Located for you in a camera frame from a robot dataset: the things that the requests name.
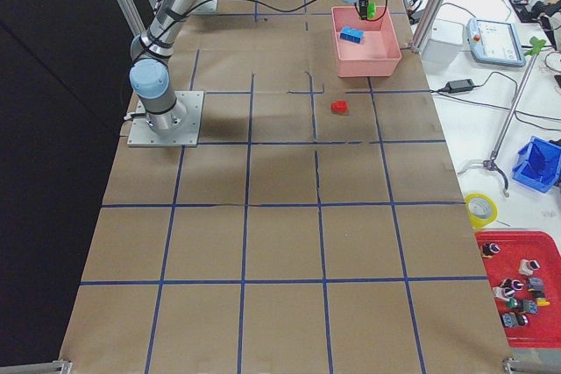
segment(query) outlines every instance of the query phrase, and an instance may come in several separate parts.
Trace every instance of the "black wall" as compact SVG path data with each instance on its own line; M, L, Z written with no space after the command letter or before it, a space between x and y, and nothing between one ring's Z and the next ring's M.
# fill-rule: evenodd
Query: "black wall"
M131 96L131 38L116 0L0 1L0 366L58 358Z

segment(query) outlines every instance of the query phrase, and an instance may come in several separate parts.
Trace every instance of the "blue basket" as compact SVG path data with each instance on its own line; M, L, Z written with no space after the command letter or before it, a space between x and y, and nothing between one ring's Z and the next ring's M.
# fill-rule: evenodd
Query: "blue basket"
M512 178L535 190L546 193L559 181L561 147L535 136L518 151L518 163Z

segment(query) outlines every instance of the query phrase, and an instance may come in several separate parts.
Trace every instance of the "power adapter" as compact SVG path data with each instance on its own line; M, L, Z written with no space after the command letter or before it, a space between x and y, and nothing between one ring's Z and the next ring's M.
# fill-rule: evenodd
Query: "power adapter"
M444 88L440 89L449 94L457 94L458 92L468 92L476 88L471 79L460 79L458 81L448 81Z

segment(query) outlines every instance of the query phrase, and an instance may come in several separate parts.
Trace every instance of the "yellow tape roll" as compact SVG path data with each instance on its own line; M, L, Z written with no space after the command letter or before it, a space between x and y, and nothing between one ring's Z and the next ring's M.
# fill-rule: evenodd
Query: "yellow tape roll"
M465 207L475 229L483 228L497 219L496 205L484 194L468 194L465 197Z

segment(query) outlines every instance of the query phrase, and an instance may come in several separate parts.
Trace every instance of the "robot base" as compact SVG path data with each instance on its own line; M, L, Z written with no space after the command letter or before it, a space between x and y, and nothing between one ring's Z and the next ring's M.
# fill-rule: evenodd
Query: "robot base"
M181 125L168 133L156 133L143 117L132 120L131 133L127 144L130 147L188 146L195 147L201 129L202 91L175 91L177 101L187 108L187 116ZM136 113L145 113L142 102L138 101Z

